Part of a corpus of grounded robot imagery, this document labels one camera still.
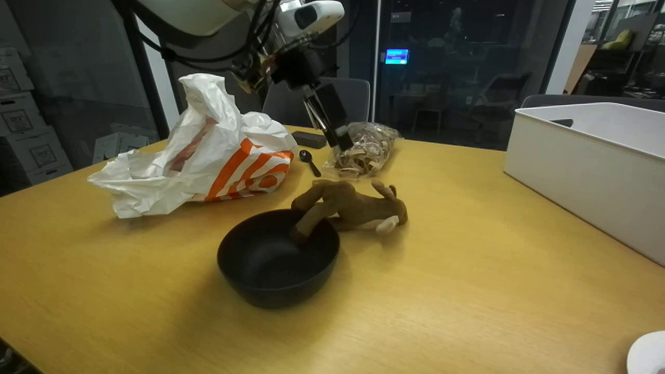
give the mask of plastic bag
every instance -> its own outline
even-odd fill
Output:
[[[348,123],[338,129],[348,134],[354,147],[335,157],[332,165],[338,176],[371,176],[390,159],[398,134],[378,123]]]
[[[199,73],[179,82],[188,107],[169,146],[153,157],[125,151],[89,176],[112,192],[118,218],[171,215],[185,201],[269,193],[290,170],[290,134],[265,114],[240,114],[225,77]]]

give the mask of black bowl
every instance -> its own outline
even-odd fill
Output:
[[[325,221],[307,241],[294,244],[289,231],[300,218],[294,210],[264,212],[223,239],[219,266],[250,303],[286,307],[326,283],[338,253],[338,234]]]

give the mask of white plastic bag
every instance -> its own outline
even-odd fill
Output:
[[[112,192],[118,218],[171,215],[185,201],[274,192],[286,176],[294,139],[260,112],[240,114],[225,77],[180,77],[186,95],[169,146],[156,157],[127,151],[89,184]]]

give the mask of white box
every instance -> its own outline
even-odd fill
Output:
[[[30,92],[33,82],[29,79],[19,50],[0,49],[0,94]]]
[[[0,137],[26,137],[47,129],[30,94],[0,95]]]
[[[505,173],[665,266],[665,112],[519,109]]]
[[[71,163],[50,128],[22,139],[0,139],[0,182],[3,184],[36,185],[71,170]]]

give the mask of brown stuffed toy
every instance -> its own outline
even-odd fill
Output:
[[[312,187],[292,199],[290,209],[305,212],[292,226],[294,241],[312,235],[320,221],[330,218],[335,229],[374,229],[375,234],[390,234],[396,224],[407,223],[407,209],[396,199],[394,187],[371,184],[382,198],[361,195],[344,182],[314,182]]]

